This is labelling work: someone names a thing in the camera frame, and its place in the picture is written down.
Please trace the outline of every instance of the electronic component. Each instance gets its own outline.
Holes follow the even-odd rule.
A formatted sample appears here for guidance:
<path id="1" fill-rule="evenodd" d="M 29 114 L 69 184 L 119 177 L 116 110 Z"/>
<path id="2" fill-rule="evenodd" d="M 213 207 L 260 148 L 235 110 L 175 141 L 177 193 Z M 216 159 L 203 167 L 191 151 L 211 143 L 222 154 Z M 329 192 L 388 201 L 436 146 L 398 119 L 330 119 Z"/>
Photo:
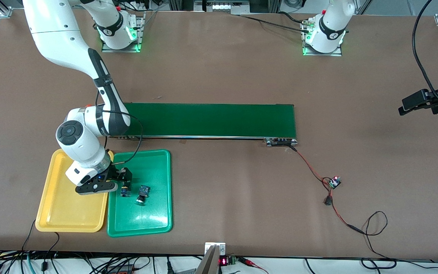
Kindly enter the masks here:
<path id="1" fill-rule="evenodd" d="M 123 186 L 121 187 L 121 197 L 131 197 L 131 176 L 129 175 L 130 171 L 128 168 L 122 168 L 117 172 L 118 179 L 123 182 Z"/>
<path id="2" fill-rule="evenodd" d="M 232 265 L 232 264 L 236 264 L 237 261 L 238 259 L 235 256 L 221 256 L 219 260 L 219 265 L 220 266 Z"/>
<path id="3" fill-rule="evenodd" d="M 120 195 L 121 197 L 131 197 L 131 185 L 129 183 L 123 183 Z"/>
<path id="4" fill-rule="evenodd" d="M 106 273 L 108 274 L 132 274 L 133 272 L 133 265 L 127 264 L 127 265 L 115 265 L 115 266 L 108 266 L 108 271 Z"/>
<path id="5" fill-rule="evenodd" d="M 146 185 L 140 186 L 140 191 L 138 193 L 138 198 L 136 198 L 136 203 L 139 205 L 144 205 L 144 199 L 148 197 L 148 192 L 150 191 L 150 187 Z"/>
<path id="6" fill-rule="evenodd" d="M 332 205 L 332 196 L 330 194 L 324 199 L 324 204 L 327 206 Z"/>
<path id="7" fill-rule="evenodd" d="M 341 177 L 335 176 L 334 178 L 330 179 L 330 181 L 329 181 L 329 185 L 332 189 L 336 188 L 340 184 L 341 184 Z"/>

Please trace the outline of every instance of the red wire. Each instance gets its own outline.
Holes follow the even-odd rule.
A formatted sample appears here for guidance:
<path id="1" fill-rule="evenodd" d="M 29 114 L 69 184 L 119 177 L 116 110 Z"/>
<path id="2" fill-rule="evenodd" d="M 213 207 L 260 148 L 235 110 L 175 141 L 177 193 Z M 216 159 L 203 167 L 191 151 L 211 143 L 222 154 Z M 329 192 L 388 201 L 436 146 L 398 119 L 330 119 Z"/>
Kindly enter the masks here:
<path id="1" fill-rule="evenodd" d="M 314 168 L 310 165 L 310 163 L 306 160 L 306 158 L 300 154 L 299 151 L 297 151 L 297 154 L 300 155 L 300 157 L 302 157 L 302 159 L 304 160 L 304 162 L 307 164 L 307 166 L 309 167 L 309 169 L 311 170 L 312 173 L 314 173 L 314 175 L 319 179 L 322 180 L 322 177 L 320 177 L 320 175 L 314 170 Z"/>
<path id="2" fill-rule="evenodd" d="M 266 271 L 266 270 L 264 270 L 263 268 L 257 266 L 257 264 L 254 264 L 253 267 L 254 267 L 254 268 L 257 268 L 257 269 L 261 269 L 261 270 L 263 270 L 264 272 L 266 272 L 266 274 L 270 274 L 270 273 L 268 273 L 268 271 Z"/>
<path id="3" fill-rule="evenodd" d="M 326 177 L 321 177 L 315 170 L 314 168 L 310 165 L 310 163 L 307 161 L 307 159 L 299 152 L 297 151 L 297 154 L 300 155 L 300 157 L 304 160 L 304 162 L 307 164 L 307 166 L 309 167 L 309 169 L 311 170 L 312 173 L 314 173 L 314 176 L 317 177 L 317 179 L 319 179 L 322 184 L 324 185 L 324 187 L 327 189 L 327 191 L 329 192 L 329 197 L 332 200 L 332 208 L 334 209 L 334 212 L 336 213 L 337 217 L 339 218 L 339 220 L 341 220 L 341 222 L 343 222 L 345 225 L 348 225 L 348 223 L 346 221 L 344 221 L 344 219 L 341 217 L 341 215 L 339 214 L 339 212 L 337 212 L 336 207 L 334 206 L 334 200 L 332 199 L 332 189 L 330 188 L 330 185 L 328 182 L 325 182 L 324 179 L 327 179 Z"/>

